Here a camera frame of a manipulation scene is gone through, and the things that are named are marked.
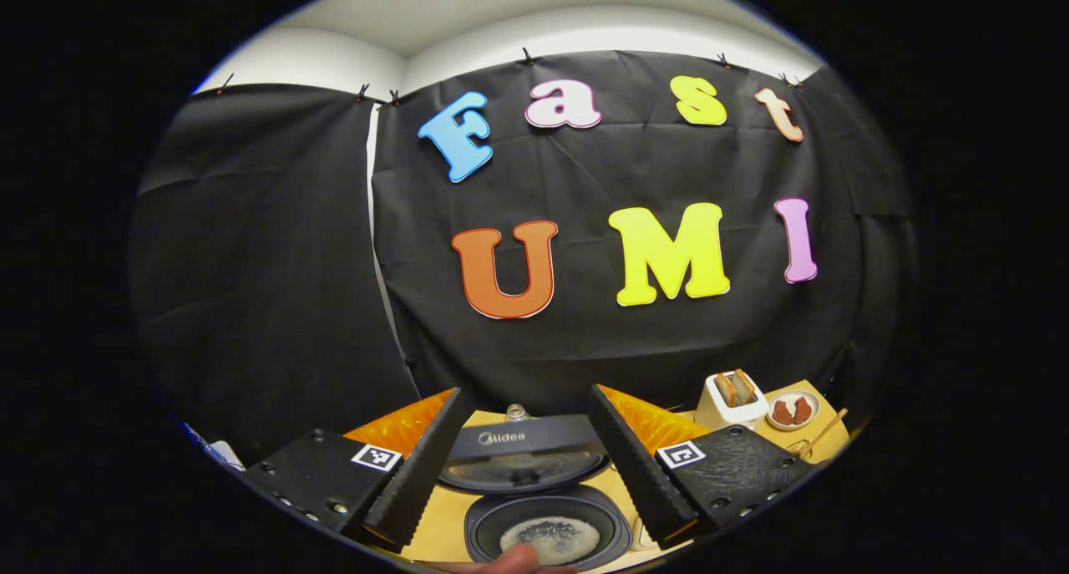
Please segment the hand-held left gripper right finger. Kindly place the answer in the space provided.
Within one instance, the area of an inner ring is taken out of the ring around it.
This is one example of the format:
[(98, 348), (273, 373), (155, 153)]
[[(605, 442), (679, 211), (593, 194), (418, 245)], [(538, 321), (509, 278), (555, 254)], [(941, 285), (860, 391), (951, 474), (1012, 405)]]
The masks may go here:
[(816, 471), (747, 426), (711, 432), (602, 384), (590, 389), (588, 415), (661, 548), (732, 530)]

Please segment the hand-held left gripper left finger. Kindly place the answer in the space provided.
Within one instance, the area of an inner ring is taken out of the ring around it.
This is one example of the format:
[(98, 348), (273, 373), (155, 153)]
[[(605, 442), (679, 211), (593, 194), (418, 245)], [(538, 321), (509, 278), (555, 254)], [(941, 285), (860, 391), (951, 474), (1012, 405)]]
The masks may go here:
[(398, 552), (415, 536), (471, 412), (467, 395), (449, 389), (346, 434), (310, 430), (245, 477), (321, 527)]

